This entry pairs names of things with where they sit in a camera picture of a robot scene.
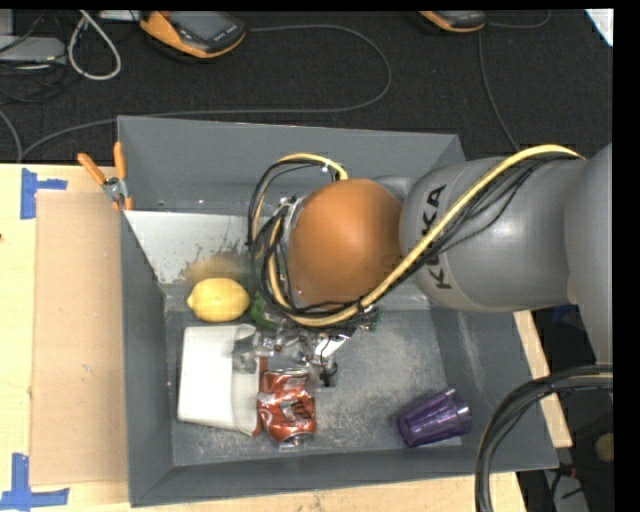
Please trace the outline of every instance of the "yellow cable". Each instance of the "yellow cable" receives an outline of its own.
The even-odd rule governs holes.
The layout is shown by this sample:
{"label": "yellow cable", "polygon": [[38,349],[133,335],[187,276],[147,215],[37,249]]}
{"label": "yellow cable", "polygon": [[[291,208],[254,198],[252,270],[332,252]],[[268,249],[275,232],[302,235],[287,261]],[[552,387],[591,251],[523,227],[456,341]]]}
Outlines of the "yellow cable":
{"label": "yellow cable", "polygon": [[333,160],[325,158],[324,156],[314,155],[312,153],[293,153],[291,155],[282,157],[276,163],[288,162],[290,160],[312,160],[314,162],[320,162],[321,164],[328,165],[333,170],[335,170],[336,174],[340,177],[341,180],[349,179],[347,171],[345,171],[341,165],[335,163]]}
{"label": "yellow cable", "polygon": [[[405,258],[398,264],[398,266],[382,281],[376,288],[370,291],[359,302],[349,306],[344,311],[336,313],[334,315],[327,316],[325,318],[305,318],[298,315],[288,315],[292,320],[307,327],[327,327],[337,324],[344,320],[348,320],[353,315],[360,311],[360,308],[367,308],[378,300],[389,289],[389,287],[411,267],[411,265],[420,257],[420,255],[429,247],[431,242],[444,230],[449,222],[462,210],[484,187],[486,187],[491,181],[496,179],[500,174],[504,173],[513,165],[531,158],[536,155],[544,153],[565,153],[567,155],[575,156],[584,159],[581,155],[570,149],[562,146],[556,146],[555,144],[543,144],[541,146],[535,146],[522,150],[509,158],[506,158],[498,165],[490,169],[484,176],[482,176],[474,185],[472,185],[464,194],[462,194],[456,201],[449,207],[449,209],[440,217],[426,235],[418,242],[418,244],[405,256]],[[277,276],[275,275],[275,263],[269,265],[269,278],[271,286],[274,290],[274,294],[282,297],[280,288],[277,282]]]}
{"label": "yellow cable", "polygon": [[[292,153],[291,155],[283,156],[280,160],[277,160],[274,165],[290,162],[292,160],[311,160],[312,162],[318,162],[324,164],[326,166],[331,167],[336,175],[341,180],[348,180],[349,174],[344,168],[335,163],[333,160],[329,160],[323,156],[314,155],[312,153]],[[260,211],[262,210],[262,204],[264,203],[264,195],[260,196],[258,203],[256,205],[256,211],[253,217],[253,224],[251,226],[251,238],[255,240],[256,234],[258,233],[258,223],[260,222]]]}

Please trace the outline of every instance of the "red can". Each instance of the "red can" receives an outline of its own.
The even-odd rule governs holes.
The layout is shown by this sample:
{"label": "red can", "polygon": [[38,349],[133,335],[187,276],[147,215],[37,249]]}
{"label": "red can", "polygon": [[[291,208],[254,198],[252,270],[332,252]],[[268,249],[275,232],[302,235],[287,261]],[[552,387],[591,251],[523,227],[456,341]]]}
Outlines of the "red can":
{"label": "red can", "polygon": [[258,393],[258,414],[276,443],[298,444],[316,432],[315,399],[305,386],[304,368],[267,371]]}

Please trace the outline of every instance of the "plastic cup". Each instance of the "plastic cup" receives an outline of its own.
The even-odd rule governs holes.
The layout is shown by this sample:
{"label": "plastic cup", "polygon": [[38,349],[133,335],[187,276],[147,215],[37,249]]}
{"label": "plastic cup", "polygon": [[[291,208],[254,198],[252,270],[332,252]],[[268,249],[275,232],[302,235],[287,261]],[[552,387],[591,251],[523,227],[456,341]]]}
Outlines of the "plastic cup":
{"label": "plastic cup", "polygon": [[471,431],[471,411],[454,388],[439,391],[397,419],[409,448],[462,436]]}

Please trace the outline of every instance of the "green object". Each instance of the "green object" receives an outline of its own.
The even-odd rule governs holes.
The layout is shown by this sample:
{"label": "green object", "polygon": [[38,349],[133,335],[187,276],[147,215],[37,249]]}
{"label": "green object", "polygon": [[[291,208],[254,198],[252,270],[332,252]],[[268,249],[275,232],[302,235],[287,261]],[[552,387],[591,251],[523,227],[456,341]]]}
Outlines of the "green object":
{"label": "green object", "polygon": [[264,311],[267,307],[267,303],[264,297],[259,292],[253,294],[253,299],[249,305],[249,317],[251,321],[258,327],[263,329],[277,329],[278,324],[267,320],[264,315]]}

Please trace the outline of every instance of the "gray tray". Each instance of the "gray tray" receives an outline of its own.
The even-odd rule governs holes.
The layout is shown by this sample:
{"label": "gray tray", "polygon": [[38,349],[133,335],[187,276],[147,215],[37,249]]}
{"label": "gray tray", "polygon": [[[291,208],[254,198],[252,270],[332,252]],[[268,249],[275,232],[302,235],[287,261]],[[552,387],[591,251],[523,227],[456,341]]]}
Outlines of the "gray tray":
{"label": "gray tray", "polygon": [[[316,395],[318,434],[301,448],[281,450],[264,434],[249,438],[176,418],[184,328],[204,325],[184,306],[189,269],[231,255],[239,280],[248,279],[242,216],[266,168],[285,154],[311,152],[340,162],[352,177],[418,177],[464,160],[456,136],[121,117],[118,138],[136,204],[121,217],[132,505],[473,473],[494,408],[531,378],[522,343],[511,314],[432,307],[411,283],[385,300],[375,333],[358,332],[339,350],[338,385]],[[292,174],[274,186],[267,213],[280,196],[326,182]],[[395,416],[447,385],[469,404],[472,432],[406,448]],[[536,407],[501,445],[493,468],[557,463]]]}

